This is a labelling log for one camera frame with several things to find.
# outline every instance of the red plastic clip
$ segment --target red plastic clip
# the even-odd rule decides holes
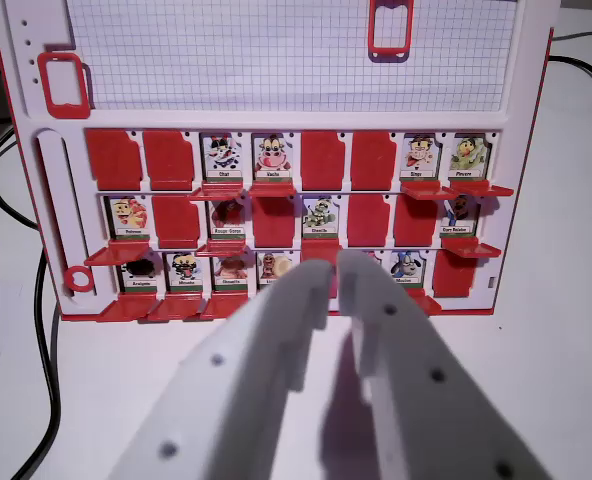
[[[405,32],[405,45],[402,47],[376,47],[374,45],[374,30],[376,25],[376,9],[381,0],[369,0],[369,26],[367,30],[367,48],[370,54],[398,55],[409,53],[412,46],[412,17],[414,13],[414,0],[400,1],[400,4],[407,4],[407,31]]]
[[[76,68],[76,76],[78,79],[78,88],[80,90],[80,104],[73,105],[65,103],[56,105],[52,100],[52,92],[49,89],[49,77],[47,76],[47,62],[72,62]],[[87,98],[87,88],[85,87],[85,77],[83,75],[83,64],[75,53],[65,52],[43,52],[38,55],[38,71],[40,72],[40,80],[43,85],[43,92],[45,94],[45,103],[47,104],[47,111],[54,118],[89,118],[91,114],[91,107],[89,106],[89,99]]]
[[[486,243],[479,243],[476,237],[443,238],[442,246],[445,250],[463,258],[497,258],[502,251]]]
[[[474,197],[511,197],[514,190],[511,188],[490,185],[488,180],[454,181],[450,187],[458,193],[473,195]]]

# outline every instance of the dog character card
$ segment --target dog character card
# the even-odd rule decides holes
[[[245,207],[242,203],[225,200],[208,205],[211,238],[245,238]]]
[[[456,148],[449,166],[450,180],[482,180],[487,173],[491,145],[484,135],[456,135]]]
[[[340,204],[329,195],[303,199],[303,238],[338,238]]]
[[[289,182],[292,177],[292,144],[282,134],[253,135],[254,180]]]
[[[170,292],[203,291],[203,271],[193,252],[165,254],[165,269]]]
[[[441,145],[436,142],[433,134],[405,135],[403,148],[401,182],[438,178]]]
[[[459,195],[454,200],[445,200],[444,208],[441,237],[472,237],[476,234],[480,205],[474,197]]]
[[[115,239],[149,238],[148,213],[137,197],[105,197],[111,236]]]
[[[214,291],[247,290],[248,260],[246,255],[213,257]]]
[[[241,144],[230,133],[201,133],[205,180],[238,182],[243,180]]]
[[[156,292],[156,277],[163,271],[163,261],[160,254],[150,250],[143,258],[127,262],[116,269],[122,292]]]
[[[419,288],[423,286],[425,275],[425,258],[416,250],[391,252],[390,273],[396,283],[405,288]]]
[[[296,263],[298,254],[292,252],[266,252],[256,255],[258,286],[263,288],[285,275]]]

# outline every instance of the monkey character card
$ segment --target monkey character card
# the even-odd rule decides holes
[[[339,211],[329,195],[303,199],[303,238],[338,238]]]
[[[163,271],[160,254],[149,250],[143,258],[116,267],[122,292],[156,292],[157,276]]]
[[[231,133],[201,133],[200,143],[207,182],[242,181],[241,145]]]
[[[400,180],[435,180],[442,146],[433,134],[405,135]]]
[[[245,207],[236,200],[209,202],[211,238],[245,238]]]
[[[147,207],[136,197],[105,197],[111,236],[116,239],[149,238]]]
[[[450,180],[482,180],[487,173],[491,145],[484,135],[456,135],[449,165]]]
[[[194,252],[166,253],[165,269],[170,292],[203,291],[203,271]]]
[[[476,234],[480,205],[474,197],[459,195],[454,200],[445,200],[444,208],[441,237],[472,237]]]
[[[254,180],[289,182],[292,177],[292,144],[282,134],[253,135]]]
[[[422,287],[425,259],[416,250],[394,251],[391,253],[390,273],[394,281],[405,288]]]

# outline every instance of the cartoon face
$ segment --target cartoon face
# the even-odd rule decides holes
[[[463,138],[458,144],[458,154],[462,157],[468,157],[476,148],[476,141],[473,138]]]
[[[414,160],[424,160],[429,154],[429,149],[432,146],[432,140],[429,137],[416,136],[409,142],[409,156]]]

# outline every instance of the red clip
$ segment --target red clip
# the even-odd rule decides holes
[[[85,87],[85,77],[83,75],[83,64],[75,53],[65,52],[43,52],[38,55],[38,71],[40,80],[43,84],[45,93],[45,103],[47,111],[54,118],[89,118],[91,108],[89,98],[87,98],[87,89]],[[52,100],[52,92],[49,89],[49,77],[47,76],[47,62],[73,62],[76,67],[76,76],[78,77],[78,88],[80,90],[80,105],[65,103],[56,105]]]

